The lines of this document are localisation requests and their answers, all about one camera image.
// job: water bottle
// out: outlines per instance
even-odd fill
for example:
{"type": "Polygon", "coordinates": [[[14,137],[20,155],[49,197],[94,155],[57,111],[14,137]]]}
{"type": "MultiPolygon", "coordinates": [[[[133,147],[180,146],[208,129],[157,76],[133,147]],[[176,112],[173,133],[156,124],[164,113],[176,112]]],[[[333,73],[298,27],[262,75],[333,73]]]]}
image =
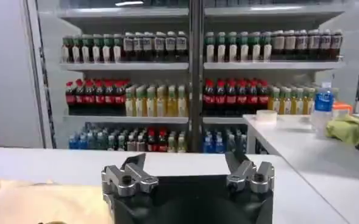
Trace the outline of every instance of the water bottle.
{"type": "Polygon", "coordinates": [[[330,89],[321,88],[315,96],[315,109],[311,113],[312,129],[318,136],[324,136],[328,121],[332,119],[333,94],[330,89]]]}

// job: metal shelf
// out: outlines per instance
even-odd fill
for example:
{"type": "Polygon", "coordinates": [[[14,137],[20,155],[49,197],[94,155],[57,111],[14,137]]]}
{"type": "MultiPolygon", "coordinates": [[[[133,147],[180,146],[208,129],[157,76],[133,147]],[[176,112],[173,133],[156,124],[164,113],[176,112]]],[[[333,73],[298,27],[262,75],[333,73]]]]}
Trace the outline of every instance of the metal shelf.
{"type": "Polygon", "coordinates": [[[204,124],[245,124],[242,117],[203,117],[204,124]]]}
{"type": "Polygon", "coordinates": [[[70,71],[115,71],[115,70],[186,70],[188,63],[61,63],[62,69],[70,71]]]}
{"type": "Polygon", "coordinates": [[[344,62],[227,62],[204,63],[204,69],[225,70],[311,70],[322,71],[342,68],[344,62]]]}
{"type": "Polygon", "coordinates": [[[119,124],[186,124],[188,117],[125,117],[65,115],[64,121],[111,122],[119,124]]]}

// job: white table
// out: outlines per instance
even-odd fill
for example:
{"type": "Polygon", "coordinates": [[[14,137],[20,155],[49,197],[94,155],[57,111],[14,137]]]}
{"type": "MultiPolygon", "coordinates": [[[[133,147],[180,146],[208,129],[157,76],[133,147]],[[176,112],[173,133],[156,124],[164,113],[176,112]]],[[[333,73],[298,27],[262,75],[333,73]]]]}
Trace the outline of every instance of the white table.
{"type": "MultiPolygon", "coordinates": [[[[101,184],[104,166],[120,166],[137,152],[0,148],[0,178],[63,184],[101,184]]],[[[249,155],[259,166],[275,167],[274,224],[347,223],[282,158],[249,155]]],[[[151,175],[228,174],[224,155],[147,153],[144,170],[151,175]]]]}
{"type": "Polygon", "coordinates": [[[308,116],[282,115],[275,124],[244,116],[248,150],[255,138],[272,155],[280,155],[350,223],[359,223],[359,151],[330,138],[316,137],[308,116]]]}

